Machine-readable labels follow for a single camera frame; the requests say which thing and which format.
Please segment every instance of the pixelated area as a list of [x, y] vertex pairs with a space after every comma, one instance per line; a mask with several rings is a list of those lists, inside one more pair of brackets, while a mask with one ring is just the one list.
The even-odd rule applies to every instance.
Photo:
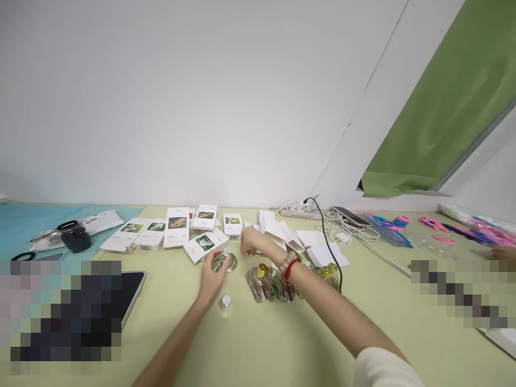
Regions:
[[498, 261], [411, 262], [412, 283], [422, 295], [432, 295], [450, 317], [465, 328], [515, 328], [514, 273]]
[[10, 273], [0, 276], [0, 361], [11, 362], [11, 374], [27, 374], [23, 362], [117, 360], [120, 261], [0, 264]]

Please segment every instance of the bracelet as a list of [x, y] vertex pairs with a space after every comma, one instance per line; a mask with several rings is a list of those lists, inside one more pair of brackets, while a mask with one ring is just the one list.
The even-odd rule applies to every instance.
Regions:
[[292, 268], [292, 265], [296, 262], [301, 262], [301, 258], [296, 258], [292, 262], [290, 262], [290, 265], [285, 270], [285, 281], [289, 284], [289, 277], [290, 277], [290, 269]]
[[282, 275], [294, 259], [296, 259], [296, 253], [290, 252], [283, 263], [278, 266], [278, 273]]

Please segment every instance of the red string bracelet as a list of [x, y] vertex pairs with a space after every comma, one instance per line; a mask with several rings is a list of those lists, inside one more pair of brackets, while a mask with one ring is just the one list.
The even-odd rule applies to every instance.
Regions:
[[292, 262], [290, 262], [290, 265], [287, 267], [287, 269], [285, 270], [285, 281], [287, 283], [290, 283], [289, 282], [289, 277], [290, 277], [290, 268], [292, 267], [292, 265], [296, 262], [301, 262], [301, 259], [300, 258], [296, 258], [294, 259]]

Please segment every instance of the forearm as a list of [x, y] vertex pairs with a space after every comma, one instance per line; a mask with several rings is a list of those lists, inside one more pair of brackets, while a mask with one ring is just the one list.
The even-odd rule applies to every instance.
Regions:
[[[281, 247], [263, 234], [256, 235], [256, 243], [257, 248], [277, 266], [287, 257]], [[379, 347], [408, 363], [403, 353], [380, 328], [351, 301], [304, 265], [292, 265], [289, 281], [353, 356], [357, 357], [363, 349]]]
[[209, 304], [196, 300], [167, 341], [136, 379], [133, 387], [170, 386], [179, 372], [184, 356], [194, 338]]

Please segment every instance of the white sleeve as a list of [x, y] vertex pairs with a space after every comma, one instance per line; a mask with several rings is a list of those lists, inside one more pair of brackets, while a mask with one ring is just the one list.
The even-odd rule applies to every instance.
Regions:
[[355, 360], [354, 387], [425, 387], [404, 360], [382, 348], [366, 348]]

